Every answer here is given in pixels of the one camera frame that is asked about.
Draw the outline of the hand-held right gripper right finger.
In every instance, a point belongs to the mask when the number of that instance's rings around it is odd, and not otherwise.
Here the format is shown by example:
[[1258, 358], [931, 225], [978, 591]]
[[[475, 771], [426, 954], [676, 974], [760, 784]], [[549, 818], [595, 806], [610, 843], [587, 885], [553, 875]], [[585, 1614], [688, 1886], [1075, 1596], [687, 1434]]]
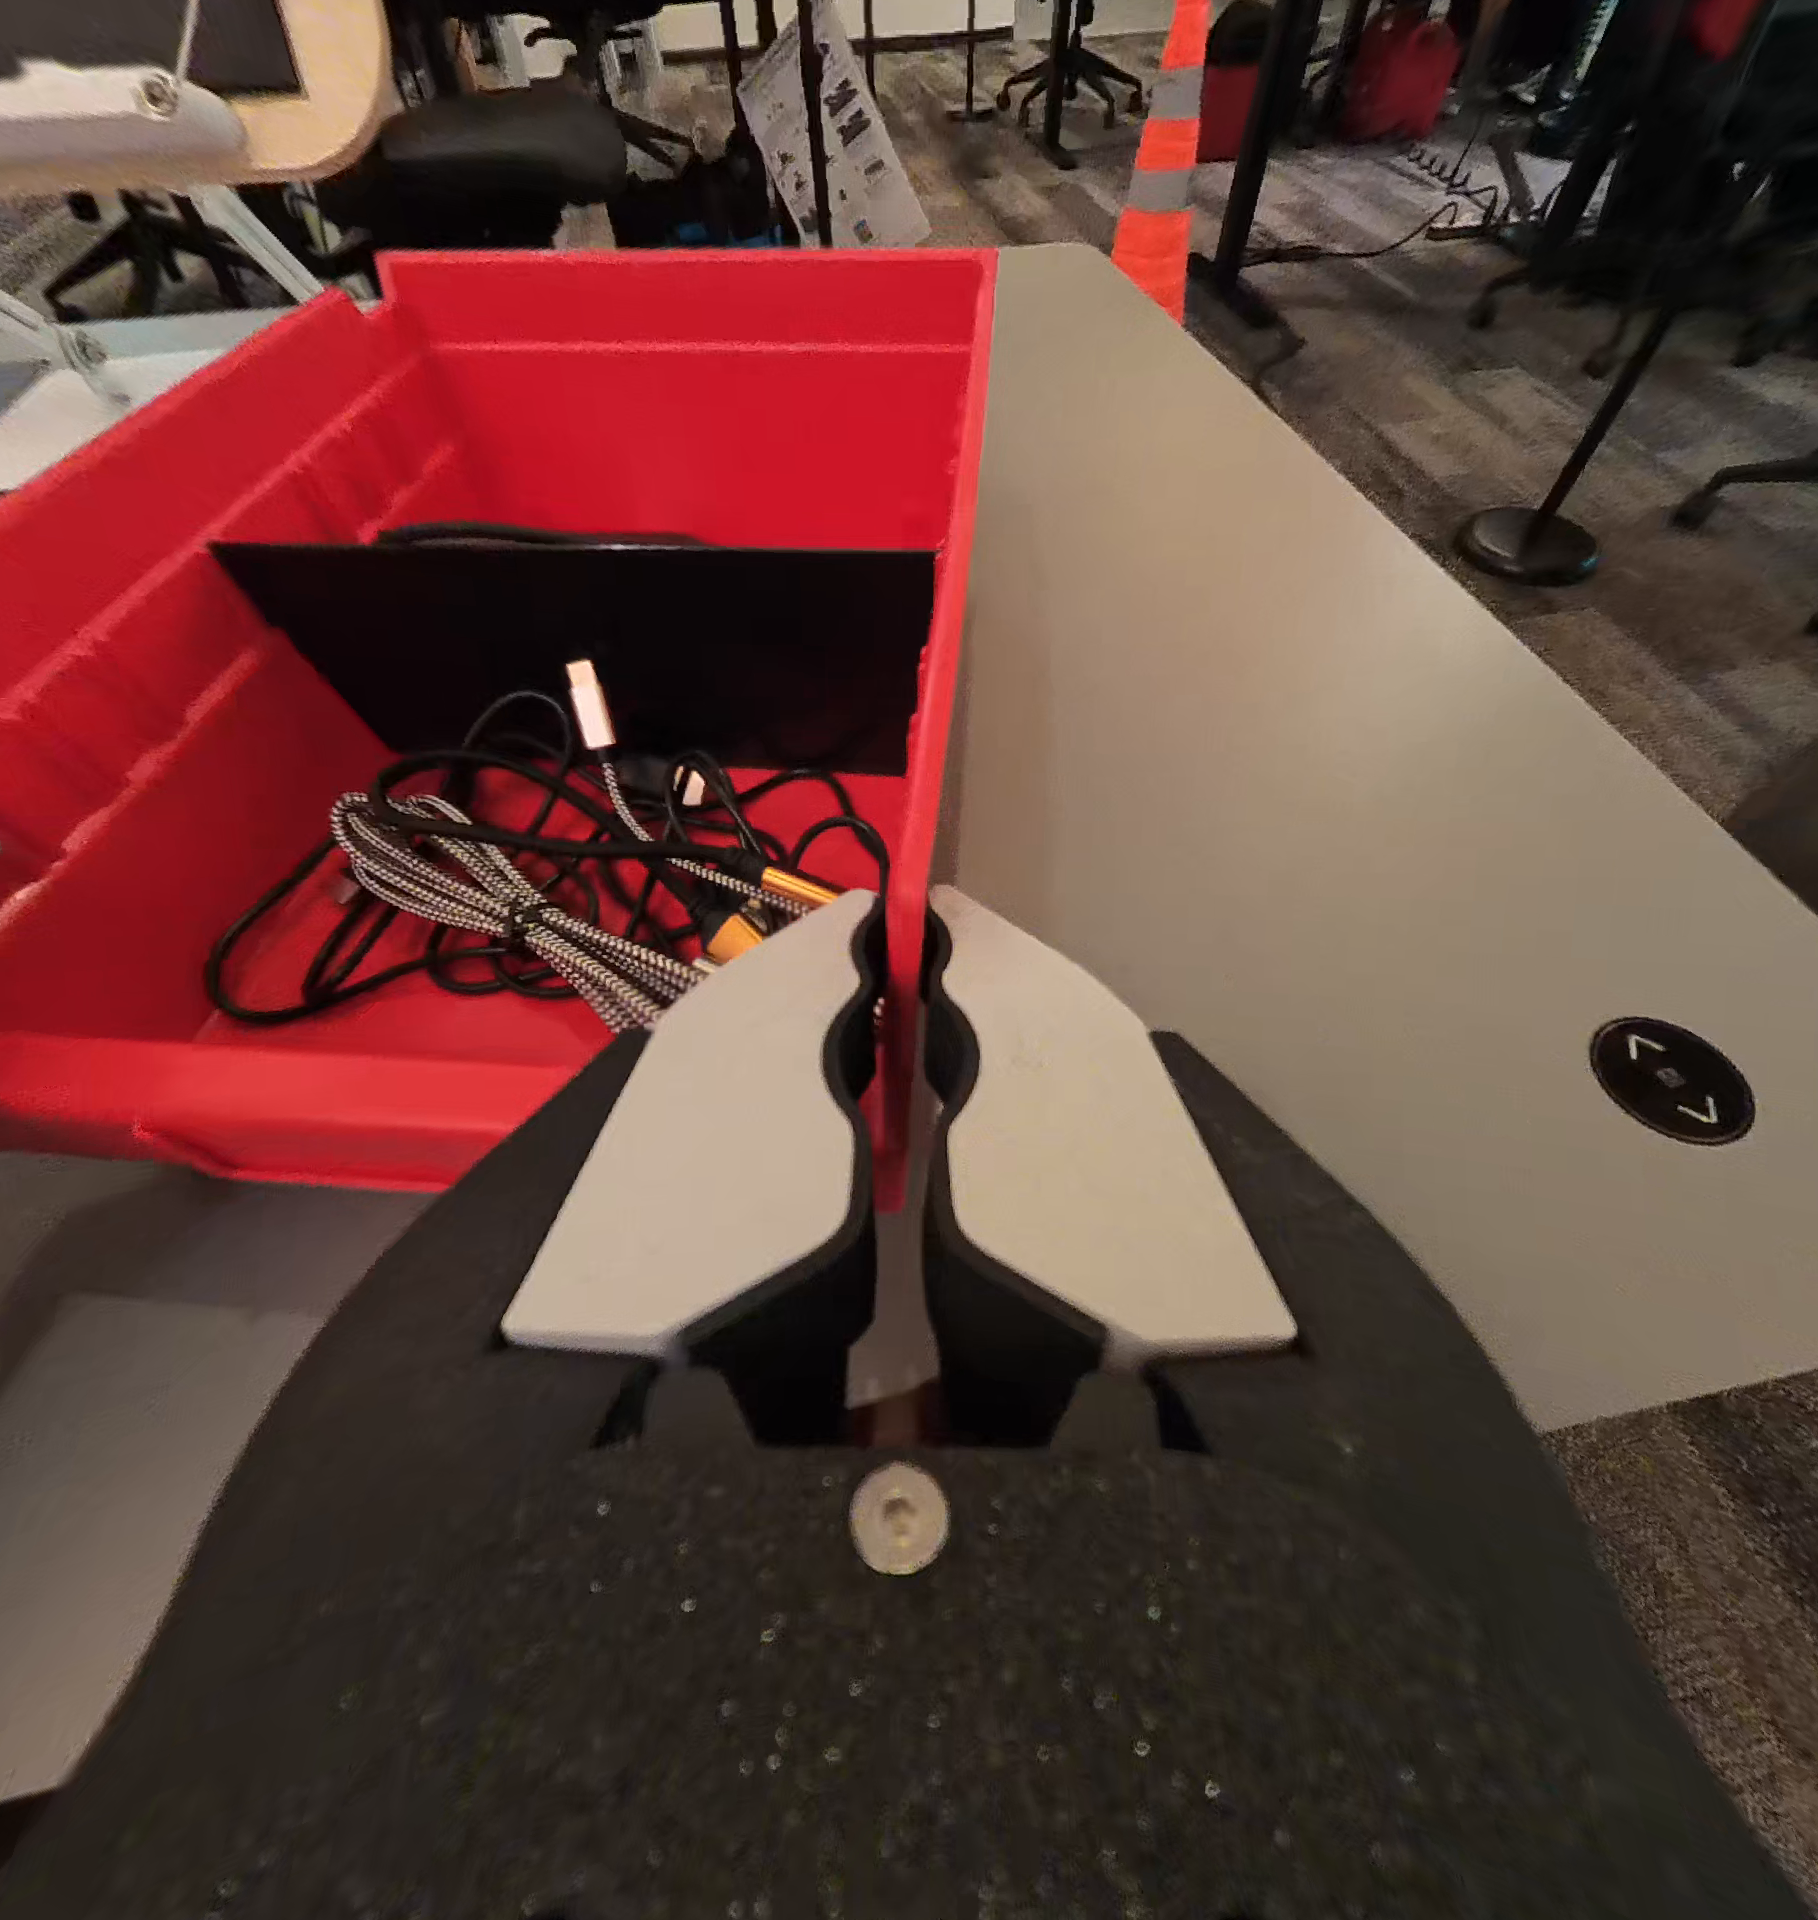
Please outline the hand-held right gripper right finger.
[[1151, 1027], [1092, 972], [959, 888], [931, 893], [943, 951], [929, 1039], [943, 1090], [944, 1226], [1099, 1365], [1283, 1352], [1300, 1328]]

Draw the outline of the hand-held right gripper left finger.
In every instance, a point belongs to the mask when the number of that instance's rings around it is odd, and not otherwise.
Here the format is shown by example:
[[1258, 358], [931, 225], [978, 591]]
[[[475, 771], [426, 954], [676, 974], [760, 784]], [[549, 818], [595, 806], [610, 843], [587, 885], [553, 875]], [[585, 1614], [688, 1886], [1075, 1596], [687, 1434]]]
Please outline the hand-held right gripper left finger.
[[828, 1047], [838, 1018], [871, 1021], [879, 906], [834, 897], [656, 1021], [500, 1319], [510, 1346], [692, 1360], [849, 1226], [861, 1116]]

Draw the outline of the black cable orange plugs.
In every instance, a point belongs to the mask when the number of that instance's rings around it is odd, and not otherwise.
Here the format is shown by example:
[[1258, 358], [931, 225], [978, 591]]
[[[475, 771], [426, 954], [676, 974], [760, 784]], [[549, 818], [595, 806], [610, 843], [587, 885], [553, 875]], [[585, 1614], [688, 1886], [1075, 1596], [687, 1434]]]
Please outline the black cable orange plugs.
[[[651, 843], [621, 825], [571, 698], [543, 690], [494, 699], [452, 746], [408, 752], [350, 793], [440, 795], [491, 829], [547, 895], [640, 946], [709, 961], [706, 975], [846, 892], [809, 868], [811, 854], [849, 843], [876, 888], [889, 888], [886, 835], [834, 771], [741, 779], [702, 748], [617, 748], [615, 766]], [[203, 968], [210, 1010], [260, 1032], [415, 982], [465, 1002], [577, 1004], [615, 1035], [648, 1029], [610, 1029], [532, 955], [374, 899], [330, 821], [322, 842], [217, 936]]]

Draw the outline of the braided cable orange plug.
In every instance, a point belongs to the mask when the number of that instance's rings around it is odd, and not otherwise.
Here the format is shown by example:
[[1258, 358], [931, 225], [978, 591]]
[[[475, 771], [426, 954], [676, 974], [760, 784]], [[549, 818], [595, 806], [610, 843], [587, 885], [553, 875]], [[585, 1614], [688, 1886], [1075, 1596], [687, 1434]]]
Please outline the braided cable orange plug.
[[710, 961], [615, 933], [561, 903], [492, 829], [439, 793], [348, 791], [333, 803], [329, 828], [364, 893], [442, 931], [543, 961], [612, 1032], [654, 1025], [713, 972]]

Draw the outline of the red plastic bin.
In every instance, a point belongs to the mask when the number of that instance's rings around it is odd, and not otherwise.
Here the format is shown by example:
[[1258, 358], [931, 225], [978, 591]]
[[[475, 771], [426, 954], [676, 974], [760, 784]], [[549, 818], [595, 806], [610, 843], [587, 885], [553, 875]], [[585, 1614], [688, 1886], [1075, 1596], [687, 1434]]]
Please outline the red plastic bin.
[[0, 1151], [439, 1190], [610, 1042], [578, 1004], [407, 982], [271, 1029], [208, 949], [408, 752], [215, 558], [271, 543], [715, 543], [936, 553], [947, 704], [871, 890], [889, 959], [861, 1081], [900, 1186], [923, 910], [962, 642], [996, 266], [985, 251], [394, 251], [0, 501]]

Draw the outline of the black bin divider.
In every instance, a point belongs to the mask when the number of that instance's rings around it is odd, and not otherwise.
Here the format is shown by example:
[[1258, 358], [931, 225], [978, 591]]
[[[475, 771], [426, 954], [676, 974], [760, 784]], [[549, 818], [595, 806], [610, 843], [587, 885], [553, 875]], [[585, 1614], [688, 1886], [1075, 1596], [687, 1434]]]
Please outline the black bin divider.
[[904, 777], [960, 608], [917, 548], [219, 540], [215, 559], [394, 753], [452, 748], [589, 661], [615, 741]]

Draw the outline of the round black desk controller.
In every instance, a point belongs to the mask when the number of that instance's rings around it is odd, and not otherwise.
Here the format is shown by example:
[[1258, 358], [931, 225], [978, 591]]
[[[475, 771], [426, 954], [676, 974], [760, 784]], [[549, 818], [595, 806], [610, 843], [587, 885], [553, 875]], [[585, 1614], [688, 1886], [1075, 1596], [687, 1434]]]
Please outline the round black desk controller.
[[1738, 1064], [1672, 1019], [1607, 1019], [1589, 1042], [1589, 1067], [1624, 1116], [1664, 1140], [1726, 1145], [1756, 1124], [1756, 1096]]

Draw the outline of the black office chair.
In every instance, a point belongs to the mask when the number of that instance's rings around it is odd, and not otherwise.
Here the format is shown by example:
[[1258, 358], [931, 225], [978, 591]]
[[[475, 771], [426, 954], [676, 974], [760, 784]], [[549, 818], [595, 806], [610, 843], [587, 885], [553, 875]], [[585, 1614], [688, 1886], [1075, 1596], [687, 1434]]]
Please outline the black office chair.
[[1116, 131], [1124, 117], [1147, 115], [1149, 86], [1091, 41], [1097, 1], [1016, 4], [1018, 27], [1025, 8], [1038, 16], [1040, 56], [1005, 78], [993, 94], [993, 112], [1018, 131], [1035, 133], [1040, 152], [1068, 169], [1079, 160], [1067, 143], [1068, 110], [1079, 104], [1097, 108], [1099, 126]]
[[509, 87], [397, 112], [315, 194], [374, 251], [551, 251], [571, 208], [606, 204], [629, 175], [624, 133], [597, 97]]

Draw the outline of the orange striped cone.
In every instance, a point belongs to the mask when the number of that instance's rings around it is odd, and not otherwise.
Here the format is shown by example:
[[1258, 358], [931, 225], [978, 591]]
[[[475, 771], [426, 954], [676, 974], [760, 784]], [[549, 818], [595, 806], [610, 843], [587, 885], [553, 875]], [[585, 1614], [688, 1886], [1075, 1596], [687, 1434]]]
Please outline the orange striped cone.
[[1201, 150], [1209, 35], [1209, 1], [1173, 5], [1110, 244], [1114, 268], [1174, 323], [1187, 320], [1192, 174]]

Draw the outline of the printed paper sheet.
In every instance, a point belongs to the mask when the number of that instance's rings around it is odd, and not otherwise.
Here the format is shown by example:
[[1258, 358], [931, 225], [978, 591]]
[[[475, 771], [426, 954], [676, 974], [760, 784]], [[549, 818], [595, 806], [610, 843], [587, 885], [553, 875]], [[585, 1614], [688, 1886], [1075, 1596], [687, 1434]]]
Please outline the printed paper sheet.
[[809, 249], [908, 249], [931, 220], [838, 4], [800, 4], [734, 87], [752, 145]]

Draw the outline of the red bag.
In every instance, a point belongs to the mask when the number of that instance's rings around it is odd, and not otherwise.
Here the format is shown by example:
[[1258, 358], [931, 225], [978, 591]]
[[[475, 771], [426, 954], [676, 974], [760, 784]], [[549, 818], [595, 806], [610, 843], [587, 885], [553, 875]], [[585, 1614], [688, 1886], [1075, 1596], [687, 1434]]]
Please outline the red bag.
[[1334, 90], [1334, 136], [1353, 145], [1420, 143], [1439, 127], [1464, 59], [1441, 4], [1376, 4]]

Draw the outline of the black stanchion post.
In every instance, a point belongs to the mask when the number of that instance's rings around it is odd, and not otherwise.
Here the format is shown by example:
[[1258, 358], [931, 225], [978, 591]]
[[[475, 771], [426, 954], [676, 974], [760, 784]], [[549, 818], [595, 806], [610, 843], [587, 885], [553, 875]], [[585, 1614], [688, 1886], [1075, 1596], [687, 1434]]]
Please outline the black stanchion post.
[[1455, 533], [1455, 552], [1472, 569], [1529, 588], [1571, 588], [1594, 576], [1600, 543], [1569, 501], [1589, 475], [1618, 418], [1639, 394], [1677, 322], [1713, 274], [1749, 210], [1769, 194], [1769, 169], [1744, 165], [1729, 180], [1707, 217], [1691, 232], [1671, 230], [1652, 248], [1623, 301], [1611, 348], [1611, 383], [1543, 496], [1531, 504], [1491, 505]]

